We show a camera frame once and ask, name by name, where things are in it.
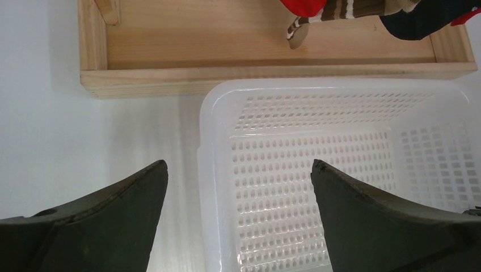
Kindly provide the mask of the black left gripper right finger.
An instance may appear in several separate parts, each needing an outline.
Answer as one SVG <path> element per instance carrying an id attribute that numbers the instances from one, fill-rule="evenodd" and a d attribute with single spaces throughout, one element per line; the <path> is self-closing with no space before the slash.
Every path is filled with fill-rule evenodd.
<path id="1" fill-rule="evenodd" d="M 479 271 L 480 215 L 398 197 L 322 160 L 311 172 L 334 271 Z"/>

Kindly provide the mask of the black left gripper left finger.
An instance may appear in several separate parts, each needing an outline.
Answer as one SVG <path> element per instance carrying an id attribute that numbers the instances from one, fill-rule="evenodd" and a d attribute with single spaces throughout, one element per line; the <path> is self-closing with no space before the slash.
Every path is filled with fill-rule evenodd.
<path id="1" fill-rule="evenodd" d="M 1 220 L 2 271 L 146 271 L 168 185 L 159 160 L 33 216 Z"/>

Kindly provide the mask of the white perforated plastic basket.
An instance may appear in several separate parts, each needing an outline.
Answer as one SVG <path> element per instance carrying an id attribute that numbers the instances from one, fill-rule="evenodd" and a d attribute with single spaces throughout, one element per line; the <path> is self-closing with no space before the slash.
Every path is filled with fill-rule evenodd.
<path id="1" fill-rule="evenodd" d="M 217 85 L 197 151 L 206 271 L 331 271 L 315 160 L 421 205 L 477 208 L 480 95 L 449 80 Z"/>

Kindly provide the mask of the navy sock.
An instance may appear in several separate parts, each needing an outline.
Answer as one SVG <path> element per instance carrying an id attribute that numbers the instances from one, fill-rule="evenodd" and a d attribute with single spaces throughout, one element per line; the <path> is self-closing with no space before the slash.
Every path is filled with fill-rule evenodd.
<path id="1" fill-rule="evenodd" d="M 380 20 L 394 37 L 421 40 L 445 26 L 464 25 L 480 13 L 480 0 L 423 0 L 411 11 L 381 16 Z"/>

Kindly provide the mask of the brown striped sock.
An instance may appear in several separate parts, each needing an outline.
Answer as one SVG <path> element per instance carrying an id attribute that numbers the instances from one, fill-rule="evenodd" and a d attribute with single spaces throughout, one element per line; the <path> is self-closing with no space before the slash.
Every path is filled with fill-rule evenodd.
<path id="1" fill-rule="evenodd" d="M 365 16 L 392 15 L 400 11 L 411 12 L 419 1 L 327 1 L 313 16 L 297 16 L 286 32 L 291 49 L 303 43 L 309 25 L 338 19 L 357 19 Z"/>

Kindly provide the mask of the red sock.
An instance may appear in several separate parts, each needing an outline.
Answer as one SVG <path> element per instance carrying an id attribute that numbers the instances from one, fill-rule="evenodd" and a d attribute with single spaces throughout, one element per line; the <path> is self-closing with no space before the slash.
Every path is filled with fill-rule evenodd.
<path id="1" fill-rule="evenodd" d="M 327 0 L 280 0 L 280 2 L 294 15 L 313 17 L 324 8 Z"/>

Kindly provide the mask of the wooden hanger stand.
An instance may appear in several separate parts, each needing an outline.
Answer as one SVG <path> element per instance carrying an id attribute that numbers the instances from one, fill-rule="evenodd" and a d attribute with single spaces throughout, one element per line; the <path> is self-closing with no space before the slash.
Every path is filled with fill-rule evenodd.
<path id="1" fill-rule="evenodd" d="M 82 86 L 100 99 L 205 94 L 234 79 L 455 79 L 480 68 L 466 28 L 420 41 L 380 18 L 314 23 L 297 49 L 279 1 L 78 1 Z"/>

